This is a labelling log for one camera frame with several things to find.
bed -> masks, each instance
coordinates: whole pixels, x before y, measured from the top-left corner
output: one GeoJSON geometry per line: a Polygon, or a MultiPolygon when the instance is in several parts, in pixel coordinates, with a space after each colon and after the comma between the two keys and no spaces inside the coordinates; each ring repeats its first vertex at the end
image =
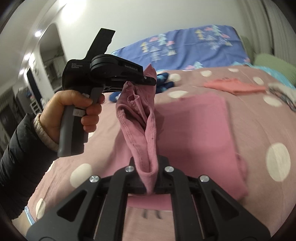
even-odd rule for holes
{"type": "MultiPolygon", "coordinates": [[[[270,43],[269,37],[264,40],[270,43]]],[[[291,192],[296,177],[296,114],[269,92],[237,97],[203,87],[203,83],[218,78],[238,78],[266,87],[278,81],[267,72],[246,65],[250,58],[235,29],[208,25],[170,31],[113,54],[142,66],[152,63],[158,72],[180,76],[175,87],[155,96],[156,109],[158,105],[206,92],[225,98],[237,152],[248,166],[249,193],[240,203],[274,235],[296,204],[296,193],[291,192]]],[[[108,169],[120,125],[115,103],[108,101],[108,94],[106,99],[97,130],[85,144],[85,153],[56,160],[38,185],[26,209],[32,223],[90,175],[102,176],[108,169]]],[[[124,240],[143,240],[141,233],[151,230],[155,238],[174,240],[173,217],[167,210],[127,207],[124,229],[124,240]]]]}

hand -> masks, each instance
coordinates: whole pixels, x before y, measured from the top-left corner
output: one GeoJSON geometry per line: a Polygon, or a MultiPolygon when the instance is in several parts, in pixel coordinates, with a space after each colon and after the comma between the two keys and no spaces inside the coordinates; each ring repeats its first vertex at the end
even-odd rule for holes
{"type": "Polygon", "coordinates": [[[56,143],[59,143],[59,133],[62,116],[65,105],[74,105],[80,108],[86,108],[86,116],[81,118],[83,129],[86,132],[94,132],[96,124],[99,122],[99,114],[105,96],[101,95],[98,103],[92,105],[92,99],[83,96],[78,91],[66,90],[57,92],[47,103],[44,111],[40,116],[40,124],[48,136],[56,143]]]}

gray handle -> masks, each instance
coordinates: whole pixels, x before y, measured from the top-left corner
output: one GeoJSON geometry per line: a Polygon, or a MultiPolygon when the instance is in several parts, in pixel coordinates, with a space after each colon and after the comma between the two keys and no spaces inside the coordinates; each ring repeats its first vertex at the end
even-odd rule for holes
{"type": "MultiPolygon", "coordinates": [[[[104,88],[95,87],[90,92],[90,98],[96,104],[104,88]]],[[[83,130],[81,118],[85,110],[76,108],[74,105],[66,106],[59,137],[58,157],[79,155],[84,152],[84,143],[88,141],[88,133],[83,130]]]]}

blue blanket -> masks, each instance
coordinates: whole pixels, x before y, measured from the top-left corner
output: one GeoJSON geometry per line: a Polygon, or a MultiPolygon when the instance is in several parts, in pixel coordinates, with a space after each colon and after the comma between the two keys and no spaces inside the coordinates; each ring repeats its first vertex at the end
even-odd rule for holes
{"type": "Polygon", "coordinates": [[[249,62],[233,27],[208,25],[155,35],[112,53],[156,70],[192,70],[249,62]]]}

teal cloth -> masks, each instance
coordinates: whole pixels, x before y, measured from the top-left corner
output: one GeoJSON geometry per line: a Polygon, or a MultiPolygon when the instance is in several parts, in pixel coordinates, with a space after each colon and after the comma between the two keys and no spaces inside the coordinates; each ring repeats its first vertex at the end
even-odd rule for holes
{"type": "Polygon", "coordinates": [[[251,68],[255,68],[255,69],[260,69],[260,70],[263,70],[265,71],[266,73],[270,74],[273,78],[277,79],[279,82],[281,82],[283,85],[285,86],[288,86],[292,89],[296,89],[292,84],[291,82],[280,72],[278,72],[277,70],[275,69],[271,69],[269,67],[265,67],[265,66],[255,66],[255,65],[252,65],[250,63],[239,63],[239,62],[234,62],[232,65],[248,65],[250,66],[251,68]]]}

